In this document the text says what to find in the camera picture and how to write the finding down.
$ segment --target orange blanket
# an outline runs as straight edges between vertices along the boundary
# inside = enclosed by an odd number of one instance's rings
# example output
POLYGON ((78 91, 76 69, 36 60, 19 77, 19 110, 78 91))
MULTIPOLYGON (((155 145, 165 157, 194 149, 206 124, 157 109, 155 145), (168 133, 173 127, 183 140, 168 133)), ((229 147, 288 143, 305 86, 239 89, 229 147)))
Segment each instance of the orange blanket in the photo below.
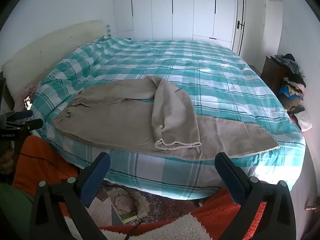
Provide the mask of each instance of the orange blanket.
MULTIPOLYGON (((42 158, 35 159, 20 155, 16 174, 12 186, 23 190, 34 197, 40 181, 45 180, 49 184, 56 184, 61 179, 70 176, 77 176, 76 166, 66 162, 61 156, 56 154, 44 140, 36 136, 29 136, 21 152, 23 154, 42 158)), ((261 203, 258 212, 252 222, 244 239, 253 236, 265 208, 265 203, 261 203)), ((217 239, 226 230, 230 222, 240 209, 240 205, 233 203, 230 194, 226 188, 221 189, 215 195, 211 196, 202 207, 191 212, 191 215, 206 229, 211 238, 217 239)), ((69 216, 65 205, 61 205, 63 215, 69 216)), ((162 227, 176 219, 166 220, 150 224, 142 224, 134 231, 133 235, 141 235, 145 232, 162 227)), ((121 227, 103 227, 101 229, 127 234, 132 226, 121 227)))

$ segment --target white fluffy rug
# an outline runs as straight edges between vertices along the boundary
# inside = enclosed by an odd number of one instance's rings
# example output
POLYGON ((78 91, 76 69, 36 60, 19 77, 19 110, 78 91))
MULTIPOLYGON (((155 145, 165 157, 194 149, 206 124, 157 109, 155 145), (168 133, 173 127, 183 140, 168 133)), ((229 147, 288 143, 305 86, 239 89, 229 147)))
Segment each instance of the white fluffy rug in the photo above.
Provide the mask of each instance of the white fluffy rug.
MULTIPOLYGON (((82 240, 73 221, 65 217, 73 237, 82 240)), ((126 235, 101 230, 108 240, 123 240, 126 235)), ((185 215, 161 228, 144 233, 140 236, 131 236, 132 240, 210 240, 205 228, 191 214, 185 215)))

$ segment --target green fabric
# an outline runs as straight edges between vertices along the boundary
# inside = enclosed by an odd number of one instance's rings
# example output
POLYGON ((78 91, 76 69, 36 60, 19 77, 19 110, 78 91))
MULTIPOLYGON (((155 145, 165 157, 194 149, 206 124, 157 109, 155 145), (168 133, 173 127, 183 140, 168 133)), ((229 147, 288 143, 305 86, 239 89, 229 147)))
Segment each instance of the green fabric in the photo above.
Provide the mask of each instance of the green fabric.
POLYGON ((17 235, 29 239, 32 198, 19 189, 0 183, 0 208, 17 235))

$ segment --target beige blanket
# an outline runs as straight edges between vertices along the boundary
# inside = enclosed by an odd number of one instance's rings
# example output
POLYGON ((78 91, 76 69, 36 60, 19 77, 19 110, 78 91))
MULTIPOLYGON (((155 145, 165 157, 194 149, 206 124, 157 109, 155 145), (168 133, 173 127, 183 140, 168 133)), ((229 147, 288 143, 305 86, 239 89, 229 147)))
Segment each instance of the beige blanket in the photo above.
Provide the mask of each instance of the beige blanket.
POLYGON ((185 90, 155 76, 87 88, 53 124, 64 135, 96 147, 183 160, 212 160, 219 152, 235 158, 279 148, 260 125, 196 115, 185 90))

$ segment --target plaid duvet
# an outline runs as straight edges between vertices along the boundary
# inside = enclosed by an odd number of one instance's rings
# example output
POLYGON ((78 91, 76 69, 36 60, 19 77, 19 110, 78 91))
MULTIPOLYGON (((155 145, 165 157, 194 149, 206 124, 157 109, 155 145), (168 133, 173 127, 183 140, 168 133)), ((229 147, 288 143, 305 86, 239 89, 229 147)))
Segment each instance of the plaid duvet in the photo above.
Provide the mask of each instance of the plaid duvet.
POLYGON ((131 41, 109 35, 85 44, 63 59, 39 86, 32 105, 44 120, 35 131, 68 162, 84 168, 105 151, 111 156, 106 179, 175 199, 212 195, 221 179, 212 161, 184 161, 113 149, 99 149, 61 135, 51 119, 79 91, 105 82, 156 75, 186 90, 196 114, 253 122, 279 143, 278 150, 232 159, 260 180, 298 179, 305 140, 276 96, 231 50, 199 41, 131 41))

